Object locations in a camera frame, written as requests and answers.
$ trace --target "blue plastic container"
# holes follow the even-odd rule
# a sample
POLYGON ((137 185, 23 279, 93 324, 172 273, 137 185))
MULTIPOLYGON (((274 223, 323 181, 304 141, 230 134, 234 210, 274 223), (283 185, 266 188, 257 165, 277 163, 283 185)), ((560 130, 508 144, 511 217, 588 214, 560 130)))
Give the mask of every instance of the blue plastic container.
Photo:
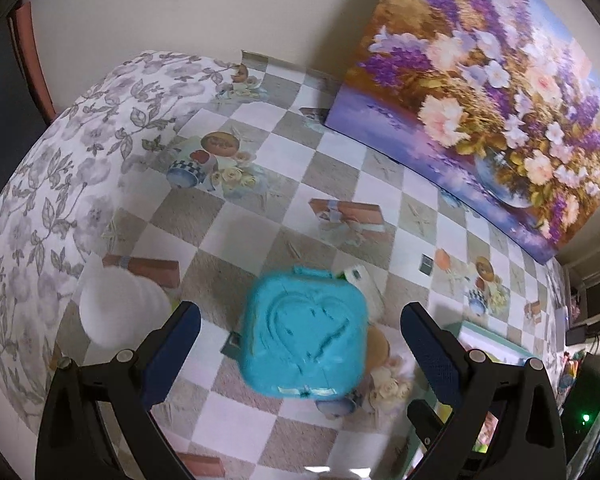
POLYGON ((269 397, 337 399, 365 367, 365 298, 328 271, 295 267, 251 291, 242 328, 240 372, 269 397))

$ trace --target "checkered tablecloth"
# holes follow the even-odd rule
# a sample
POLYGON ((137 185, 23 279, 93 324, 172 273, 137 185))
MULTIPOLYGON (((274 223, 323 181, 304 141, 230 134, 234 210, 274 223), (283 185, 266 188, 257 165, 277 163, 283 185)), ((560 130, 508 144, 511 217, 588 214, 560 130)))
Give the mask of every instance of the checkered tablecloth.
MULTIPOLYGON (((328 108, 334 81, 261 56, 245 56, 244 63, 250 75, 262 79, 268 101, 208 103, 176 137, 164 140, 174 146, 216 130, 237 132, 264 168, 269 182, 264 197, 219 198, 198 188, 171 189, 164 174, 171 161, 158 156, 128 188, 114 218, 116 253, 177 259, 182 298, 202 312, 200 336, 168 400, 154 408, 172 446, 220 456, 226 477, 234 480, 316 478, 306 466, 329 466, 340 476, 371 466, 384 474, 395 461, 405 442, 406 419, 379 426, 365 413, 327 420, 310 401, 262 397, 245 386, 235 362, 220 353, 254 280, 297 264, 334 271, 364 264, 384 299, 381 324, 392 352, 408 358, 408 349, 400 346, 400 312, 406 303, 419 301, 441 326, 468 319, 542 358, 555 375, 548 268, 484 218, 450 205, 428 180, 309 123, 300 108, 328 108), (320 238, 308 205, 312 198, 379 204, 386 240, 330 246, 320 238), (451 270, 434 267, 427 276, 419 271, 422 255, 433 258, 436 248, 450 255, 451 270), (476 316, 467 306, 462 280, 478 256, 490 260, 510 289, 510 308, 498 317, 476 316), (542 313, 536 324, 525 316, 524 306, 537 300, 542 313)), ((80 330, 73 304, 58 333, 63 351, 71 346, 72 357, 87 363, 111 357, 80 330)), ((104 413, 122 462, 138 475, 110 408, 104 413)))

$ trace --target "wall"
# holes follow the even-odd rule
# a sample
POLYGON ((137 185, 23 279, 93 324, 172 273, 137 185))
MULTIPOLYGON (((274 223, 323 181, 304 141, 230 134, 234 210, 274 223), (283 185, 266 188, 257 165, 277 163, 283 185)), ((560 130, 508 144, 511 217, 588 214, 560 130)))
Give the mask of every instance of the wall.
MULTIPOLYGON (((240 59, 252 50, 341 76, 377 0, 31 0, 42 69, 61 110, 145 49, 240 59)), ((600 26, 581 0, 545 0, 600 72, 600 26)), ((600 243, 600 209, 560 253, 600 243)))

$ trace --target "flower painting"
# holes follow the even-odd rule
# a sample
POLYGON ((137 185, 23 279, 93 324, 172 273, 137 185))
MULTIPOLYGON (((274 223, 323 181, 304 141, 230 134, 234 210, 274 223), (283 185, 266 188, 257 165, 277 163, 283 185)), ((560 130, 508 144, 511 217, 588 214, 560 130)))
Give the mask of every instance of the flower painting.
POLYGON ((542 0, 380 0, 327 126, 540 263, 600 205, 600 78, 542 0))

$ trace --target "blue vase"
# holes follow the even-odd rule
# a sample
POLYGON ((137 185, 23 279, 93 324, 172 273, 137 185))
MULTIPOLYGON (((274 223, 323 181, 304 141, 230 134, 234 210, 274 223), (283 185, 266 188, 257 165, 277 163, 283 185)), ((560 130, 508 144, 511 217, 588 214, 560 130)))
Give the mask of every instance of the blue vase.
POLYGON ((501 184, 496 180, 496 172, 511 163, 504 157, 504 152, 496 152, 487 148, 487 156, 482 158, 480 155, 474 156, 475 171, 478 180, 485 189, 501 202, 516 209, 524 209, 531 206, 528 191, 520 192, 518 190, 526 188, 526 178, 516 174, 515 179, 519 181, 520 186, 516 186, 517 191, 512 192, 506 184, 501 184))

